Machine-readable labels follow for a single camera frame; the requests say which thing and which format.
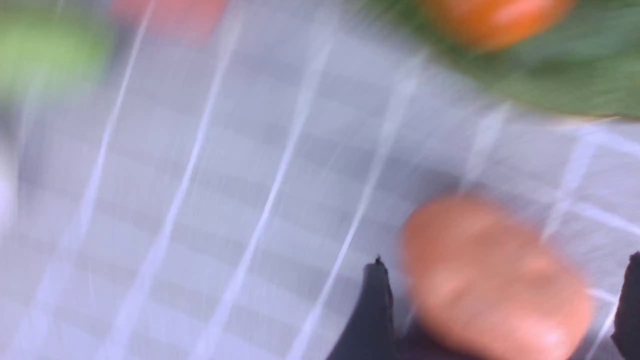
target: white plaid tablecloth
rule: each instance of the white plaid tablecloth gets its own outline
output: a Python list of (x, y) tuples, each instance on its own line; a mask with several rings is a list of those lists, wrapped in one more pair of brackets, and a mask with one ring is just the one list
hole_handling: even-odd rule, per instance
[(378, 254), (401, 332), (403, 221), (468, 189), (585, 271), (598, 308), (575, 358), (617, 358), (635, 124), (557, 127), (490, 98), (354, 1), (234, 1), (203, 47), (143, 24), (113, 68), (16, 114), (3, 358), (324, 359)]

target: black object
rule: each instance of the black object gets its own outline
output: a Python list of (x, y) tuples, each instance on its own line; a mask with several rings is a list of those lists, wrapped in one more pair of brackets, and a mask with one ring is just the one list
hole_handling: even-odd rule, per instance
[(365, 266), (356, 308), (327, 360), (477, 360), (444, 348), (419, 327), (396, 339), (392, 314), (388, 272), (378, 257)]
[[(418, 326), (396, 339), (392, 314), (388, 272), (378, 257), (365, 266), (356, 308), (327, 360), (480, 360), (443, 347)], [(620, 354), (640, 360), (640, 252), (630, 257), (614, 324)]]
[(327, 360), (396, 360), (393, 295), (380, 260), (364, 268), (356, 308)]
[(629, 258), (611, 339), (626, 360), (640, 359), (640, 252)]

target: cherry tomato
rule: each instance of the cherry tomato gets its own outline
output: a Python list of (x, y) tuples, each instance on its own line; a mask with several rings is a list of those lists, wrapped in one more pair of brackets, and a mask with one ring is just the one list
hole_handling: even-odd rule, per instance
[(227, 0), (114, 0), (112, 9), (117, 17), (139, 22), (152, 3), (153, 28), (205, 37), (217, 25)]
[(450, 36), (480, 51), (517, 44), (552, 27), (576, 0), (419, 0)]

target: green vegetable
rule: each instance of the green vegetable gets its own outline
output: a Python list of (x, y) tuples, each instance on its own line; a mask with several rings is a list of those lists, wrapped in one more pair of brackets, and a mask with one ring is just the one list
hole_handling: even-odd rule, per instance
[(114, 38), (89, 16), (47, 10), (0, 12), (0, 96), (15, 97), (40, 83), (57, 94), (100, 78)]
[(640, 118), (640, 0), (580, 0), (558, 26), (499, 53), (451, 42), (417, 0), (366, 0), (492, 92), (546, 110)]

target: orange round object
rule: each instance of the orange round object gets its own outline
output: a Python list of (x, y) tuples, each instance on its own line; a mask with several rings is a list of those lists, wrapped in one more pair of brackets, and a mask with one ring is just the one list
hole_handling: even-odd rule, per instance
[(444, 197), (404, 229), (420, 322), (443, 344), (491, 360), (567, 360), (588, 330), (582, 278), (540, 235), (477, 197)]
[(139, 22), (151, 11), (153, 28), (198, 38), (206, 37), (217, 25), (227, 0), (114, 0), (113, 13)]
[(509, 47), (563, 19), (575, 0), (420, 0), (455, 39), (481, 51)]

